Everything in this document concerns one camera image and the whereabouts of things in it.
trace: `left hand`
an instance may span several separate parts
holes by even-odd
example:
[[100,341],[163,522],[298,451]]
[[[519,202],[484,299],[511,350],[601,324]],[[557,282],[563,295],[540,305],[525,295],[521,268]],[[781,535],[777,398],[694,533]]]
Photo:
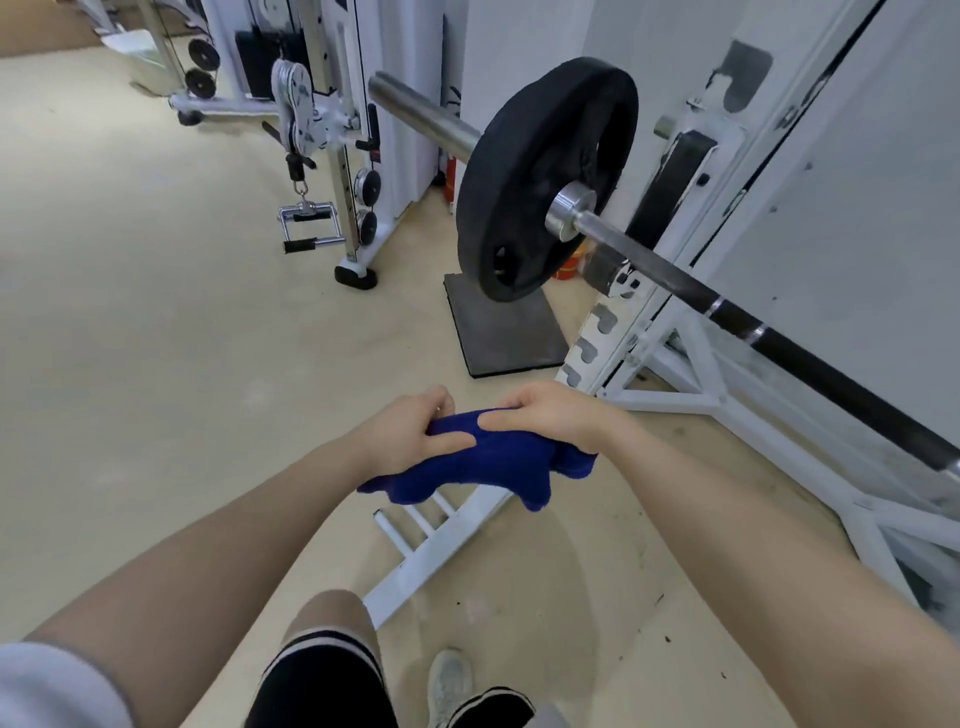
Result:
[[400,397],[358,425],[347,437],[357,443],[367,459],[369,477],[393,475],[437,455],[449,455],[476,445],[468,432],[427,436],[431,420],[455,412],[446,387],[436,386],[422,395]]

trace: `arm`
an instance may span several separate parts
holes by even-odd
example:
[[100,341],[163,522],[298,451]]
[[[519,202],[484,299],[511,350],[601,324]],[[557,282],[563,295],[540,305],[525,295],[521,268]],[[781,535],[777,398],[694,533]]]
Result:
[[366,480],[472,447],[423,433],[443,387],[401,398],[338,440],[141,554],[27,639],[63,647],[122,692],[138,728],[176,728],[324,520]]
[[798,725],[956,725],[960,649],[850,554],[600,400],[544,382],[501,406],[480,426],[610,458]]

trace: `hand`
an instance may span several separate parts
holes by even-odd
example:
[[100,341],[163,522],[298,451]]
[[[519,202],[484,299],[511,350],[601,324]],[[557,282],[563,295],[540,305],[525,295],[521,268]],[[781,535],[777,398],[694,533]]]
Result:
[[449,455],[477,444],[467,432],[425,434],[431,420],[455,411],[450,393],[438,385],[426,394],[394,400],[346,437],[357,444],[367,460],[368,479],[403,473],[428,458]]
[[557,381],[522,386],[496,406],[505,409],[481,415],[477,423],[483,429],[536,432],[590,454],[604,448],[610,428],[624,416],[617,407]]

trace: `barbell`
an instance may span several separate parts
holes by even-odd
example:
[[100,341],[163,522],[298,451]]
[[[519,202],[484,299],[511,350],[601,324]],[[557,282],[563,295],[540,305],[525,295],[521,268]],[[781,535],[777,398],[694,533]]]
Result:
[[464,274],[494,301],[526,296],[588,236],[646,278],[929,468],[960,480],[960,449],[599,216],[627,162],[639,101],[630,74],[566,61],[517,92],[480,133],[387,73],[371,98],[469,162],[457,204]]

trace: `shorts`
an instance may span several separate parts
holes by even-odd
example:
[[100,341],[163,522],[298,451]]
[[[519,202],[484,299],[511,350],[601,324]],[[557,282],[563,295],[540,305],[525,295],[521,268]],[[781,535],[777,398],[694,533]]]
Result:
[[[534,716],[525,695],[490,688],[461,705],[449,728],[521,728]],[[291,638],[263,673],[245,728],[321,725],[396,728],[383,669],[373,651],[342,628]]]

